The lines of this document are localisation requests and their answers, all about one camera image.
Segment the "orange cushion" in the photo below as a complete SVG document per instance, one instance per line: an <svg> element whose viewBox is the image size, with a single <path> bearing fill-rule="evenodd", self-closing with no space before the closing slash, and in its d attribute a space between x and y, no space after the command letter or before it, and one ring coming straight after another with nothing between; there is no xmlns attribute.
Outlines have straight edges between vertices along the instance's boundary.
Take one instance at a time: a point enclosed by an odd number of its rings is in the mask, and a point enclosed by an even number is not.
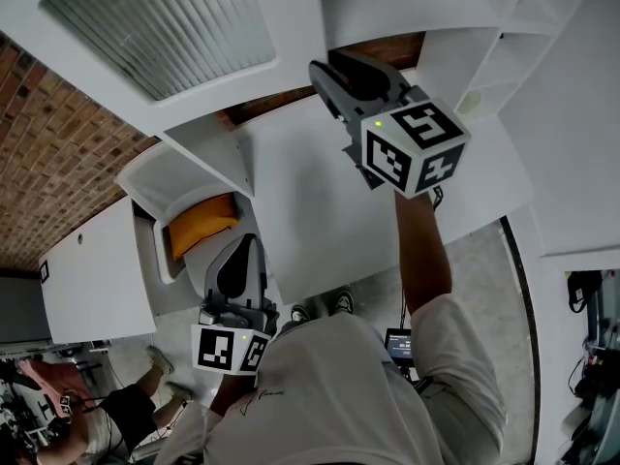
<svg viewBox="0 0 620 465"><path fill-rule="evenodd" d="M189 208L168 224L172 257L179 260L196 245L234 228L239 214L233 193L219 195Z"/></svg>

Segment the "long white desk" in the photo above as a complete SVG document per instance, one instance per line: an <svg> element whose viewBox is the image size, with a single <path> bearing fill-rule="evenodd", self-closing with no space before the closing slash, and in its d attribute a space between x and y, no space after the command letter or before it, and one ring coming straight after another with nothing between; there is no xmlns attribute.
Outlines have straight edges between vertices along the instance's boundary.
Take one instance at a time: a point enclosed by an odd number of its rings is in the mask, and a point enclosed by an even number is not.
<svg viewBox="0 0 620 465"><path fill-rule="evenodd" d="M152 333L154 316L144 285L132 201L125 197L91 218L39 258L56 344Z"/></svg>

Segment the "white desk with drawers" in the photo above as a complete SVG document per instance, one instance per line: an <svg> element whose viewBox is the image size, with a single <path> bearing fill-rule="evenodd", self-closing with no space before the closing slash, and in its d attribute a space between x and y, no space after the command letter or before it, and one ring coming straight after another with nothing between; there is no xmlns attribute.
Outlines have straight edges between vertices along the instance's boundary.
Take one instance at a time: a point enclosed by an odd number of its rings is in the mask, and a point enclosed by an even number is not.
<svg viewBox="0 0 620 465"><path fill-rule="evenodd" d="M533 195L496 116L472 132L437 211L452 242L527 203ZM394 194L370 189L345 154L349 136L315 96L242 124L236 136L252 176L255 218L282 300L295 303L394 267Z"/></svg>

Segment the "pale green cup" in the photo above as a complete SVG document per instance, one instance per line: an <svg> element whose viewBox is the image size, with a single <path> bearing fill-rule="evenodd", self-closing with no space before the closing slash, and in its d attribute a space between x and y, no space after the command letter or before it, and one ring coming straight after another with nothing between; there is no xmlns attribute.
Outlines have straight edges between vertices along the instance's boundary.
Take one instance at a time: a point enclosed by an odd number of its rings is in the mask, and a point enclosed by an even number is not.
<svg viewBox="0 0 620 465"><path fill-rule="evenodd" d="M461 115L467 115L475 111L481 103L481 92L477 89L468 91L457 108Z"/></svg>

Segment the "white cubby shelf unit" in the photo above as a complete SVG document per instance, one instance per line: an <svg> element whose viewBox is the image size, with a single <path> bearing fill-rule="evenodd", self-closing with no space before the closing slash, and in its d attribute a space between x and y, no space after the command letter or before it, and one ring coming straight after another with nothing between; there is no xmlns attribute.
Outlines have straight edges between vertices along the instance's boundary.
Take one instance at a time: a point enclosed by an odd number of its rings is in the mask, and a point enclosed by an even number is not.
<svg viewBox="0 0 620 465"><path fill-rule="evenodd" d="M457 107L474 86L520 83L540 62L581 0L321 0L326 55L335 48L421 32L409 78ZM233 51L276 52L258 0L176 0L185 37L219 43L234 32ZM161 138L232 189L253 198L251 173L236 130L219 112L165 131Z"/></svg>

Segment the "person's right shoe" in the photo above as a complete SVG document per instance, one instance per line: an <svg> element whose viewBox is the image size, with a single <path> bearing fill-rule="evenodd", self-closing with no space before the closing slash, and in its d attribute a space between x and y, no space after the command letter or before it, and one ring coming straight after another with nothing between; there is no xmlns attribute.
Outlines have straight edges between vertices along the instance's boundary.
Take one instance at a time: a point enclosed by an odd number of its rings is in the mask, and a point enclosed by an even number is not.
<svg viewBox="0 0 620 465"><path fill-rule="evenodd" d="M335 315L338 313L353 314L355 308L355 302L352 294L347 291L341 291L331 304L330 314Z"/></svg>

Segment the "person's white shirt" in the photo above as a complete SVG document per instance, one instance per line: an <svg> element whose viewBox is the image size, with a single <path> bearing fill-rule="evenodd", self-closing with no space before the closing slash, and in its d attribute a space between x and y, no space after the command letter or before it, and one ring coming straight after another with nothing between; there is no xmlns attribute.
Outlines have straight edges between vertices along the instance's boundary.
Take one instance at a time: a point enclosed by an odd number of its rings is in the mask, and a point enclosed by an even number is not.
<svg viewBox="0 0 620 465"><path fill-rule="evenodd" d="M189 409L155 465L496 465L506 411L462 305L444 295L411 319L423 394L365 320L339 313L270 343L254 391L220 417Z"/></svg>

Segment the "black screen device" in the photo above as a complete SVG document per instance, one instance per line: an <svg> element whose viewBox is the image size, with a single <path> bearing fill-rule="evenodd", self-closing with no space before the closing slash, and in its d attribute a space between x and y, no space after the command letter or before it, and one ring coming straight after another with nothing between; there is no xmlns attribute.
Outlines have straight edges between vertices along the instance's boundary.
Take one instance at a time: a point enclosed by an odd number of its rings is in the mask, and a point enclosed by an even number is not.
<svg viewBox="0 0 620 465"><path fill-rule="evenodd" d="M405 328L388 328L385 349L391 360L399 367L414 367L411 350L411 331Z"/></svg>

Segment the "white office chair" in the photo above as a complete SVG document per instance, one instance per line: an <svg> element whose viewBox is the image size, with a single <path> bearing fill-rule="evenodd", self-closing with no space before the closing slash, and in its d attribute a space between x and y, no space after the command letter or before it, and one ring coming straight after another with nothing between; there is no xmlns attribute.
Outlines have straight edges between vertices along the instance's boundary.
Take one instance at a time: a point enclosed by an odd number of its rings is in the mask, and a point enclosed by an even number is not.
<svg viewBox="0 0 620 465"><path fill-rule="evenodd" d="M251 202L235 192L240 222L196 245L180 261L171 256L165 227L190 207L233 189L185 157L157 145L140 154L116 182L149 217L136 217L142 277L153 314L165 315L200 304L208 267L233 240L259 232Z"/></svg>

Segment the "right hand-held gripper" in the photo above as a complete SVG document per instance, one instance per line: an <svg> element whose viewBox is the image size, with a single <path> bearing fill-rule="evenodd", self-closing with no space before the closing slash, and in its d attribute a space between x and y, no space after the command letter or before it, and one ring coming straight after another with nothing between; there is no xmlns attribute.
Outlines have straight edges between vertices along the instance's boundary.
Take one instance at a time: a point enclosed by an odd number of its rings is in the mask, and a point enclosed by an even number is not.
<svg viewBox="0 0 620 465"><path fill-rule="evenodd" d="M472 135L445 102L388 63L349 50L330 51L328 64L313 60L308 71L352 137L345 152L370 188L386 183L411 199L454 176Z"/></svg>

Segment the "black hanging bag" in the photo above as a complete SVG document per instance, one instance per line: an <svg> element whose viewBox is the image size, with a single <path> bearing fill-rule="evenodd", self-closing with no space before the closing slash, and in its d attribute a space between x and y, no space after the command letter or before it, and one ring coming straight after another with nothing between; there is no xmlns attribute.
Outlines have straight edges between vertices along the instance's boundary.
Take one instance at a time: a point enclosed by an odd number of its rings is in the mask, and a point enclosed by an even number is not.
<svg viewBox="0 0 620 465"><path fill-rule="evenodd" d="M571 272L567 280L571 311L575 314L582 312L592 296L600 289L602 282L603 277L599 270Z"/></svg>

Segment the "white cabinet door ribbed glass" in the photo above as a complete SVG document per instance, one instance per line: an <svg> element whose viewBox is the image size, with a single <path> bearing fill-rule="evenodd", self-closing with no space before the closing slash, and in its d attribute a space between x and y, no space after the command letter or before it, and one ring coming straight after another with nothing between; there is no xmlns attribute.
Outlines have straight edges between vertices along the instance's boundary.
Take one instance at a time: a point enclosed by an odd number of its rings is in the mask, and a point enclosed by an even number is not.
<svg viewBox="0 0 620 465"><path fill-rule="evenodd" d="M308 64L326 58L321 0L258 0L274 60L154 102L41 9L0 0L0 31L102 107L149 136L245 101L306 86Z"/></svg>

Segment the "person's left forearm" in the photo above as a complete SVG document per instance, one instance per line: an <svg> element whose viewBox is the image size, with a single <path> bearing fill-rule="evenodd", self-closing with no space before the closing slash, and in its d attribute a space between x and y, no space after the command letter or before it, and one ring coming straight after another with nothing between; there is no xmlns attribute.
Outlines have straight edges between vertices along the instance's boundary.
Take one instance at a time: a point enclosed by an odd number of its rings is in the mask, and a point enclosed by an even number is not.
<svg viewBox="0 0 620 465"><path fill-rule="evenodd" d="M224 375L209 410L223 417L231 405L254 390L255 383L255 375Z"/></svg>

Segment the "person's right forearm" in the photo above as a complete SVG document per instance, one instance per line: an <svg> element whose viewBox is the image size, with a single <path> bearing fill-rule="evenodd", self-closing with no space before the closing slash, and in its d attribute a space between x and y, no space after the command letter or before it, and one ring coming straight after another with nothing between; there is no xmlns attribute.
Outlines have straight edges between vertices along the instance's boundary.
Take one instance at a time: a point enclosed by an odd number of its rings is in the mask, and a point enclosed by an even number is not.
<svg viewBox="0 0 620 465"><path fill-rule="evenodd" d="M410 314L452 292L450 263L427 194L407 200L395 194L399 267Z"/></svg>

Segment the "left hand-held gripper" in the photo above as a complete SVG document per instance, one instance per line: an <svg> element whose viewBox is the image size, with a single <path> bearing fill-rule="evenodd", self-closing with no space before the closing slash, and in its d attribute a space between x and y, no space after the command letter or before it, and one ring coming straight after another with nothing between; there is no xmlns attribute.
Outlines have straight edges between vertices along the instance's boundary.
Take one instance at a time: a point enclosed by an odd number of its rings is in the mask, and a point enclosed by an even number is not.
<svg viewBox="0 0 620 465"><path fill-rule="evenodd" d="M264 249L255 234L229 243L205 274L205 299L199 320L191 325L193 366L220 374L256 374L266 347L277 331L279 312L263 303L266 289Z"/></svg>

